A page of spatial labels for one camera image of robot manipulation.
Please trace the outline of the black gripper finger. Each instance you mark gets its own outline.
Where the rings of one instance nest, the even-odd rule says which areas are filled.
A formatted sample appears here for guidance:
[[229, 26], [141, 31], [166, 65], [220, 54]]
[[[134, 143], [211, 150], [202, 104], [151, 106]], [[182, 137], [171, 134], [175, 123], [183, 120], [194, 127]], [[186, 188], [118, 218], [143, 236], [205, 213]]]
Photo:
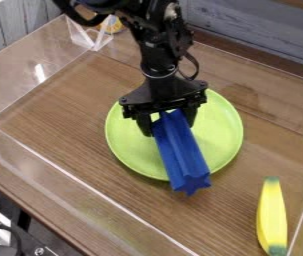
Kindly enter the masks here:
[[139, 115], [137, 117], [137, 123], [145, 136], [153, 136], [153, 121], [150, 115]]
[[182, 109], [189, 126], [193, 127], [195, 123], [195, 118], [198, 114], [198, 109], [195, 107], [189, 107]]

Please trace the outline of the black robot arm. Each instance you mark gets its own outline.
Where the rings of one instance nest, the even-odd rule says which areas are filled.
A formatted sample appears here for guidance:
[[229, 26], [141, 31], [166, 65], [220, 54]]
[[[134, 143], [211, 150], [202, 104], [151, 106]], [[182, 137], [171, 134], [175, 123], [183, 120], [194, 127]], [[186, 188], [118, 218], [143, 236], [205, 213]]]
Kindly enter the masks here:
[[65, 14], [83, 26], [97, 26], [115, 15], [130, 29], [141, 49], [142, 85], [119, 99], [123, 116], [137, 121], [151, 137], [151, 115], [167, 110], [183, 111], [195, 122], [198, 108], [207, 102], [209, 84], [179, 70], [179, 62], [193, 61], [189, 49], [193, 31], [182, 16], [179, 0], [53, 0]]

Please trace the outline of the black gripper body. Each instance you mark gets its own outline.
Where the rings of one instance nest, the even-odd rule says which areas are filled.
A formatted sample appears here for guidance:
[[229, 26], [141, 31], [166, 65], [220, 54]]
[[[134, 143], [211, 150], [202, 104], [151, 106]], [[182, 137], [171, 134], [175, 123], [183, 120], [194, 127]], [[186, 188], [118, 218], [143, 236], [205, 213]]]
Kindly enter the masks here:
[[137, 119], [141, 114], [195, 107], [207, 102], [209, 83], [177, 75], [146, 78], [143, 84], [119, 99], [123, 117]]

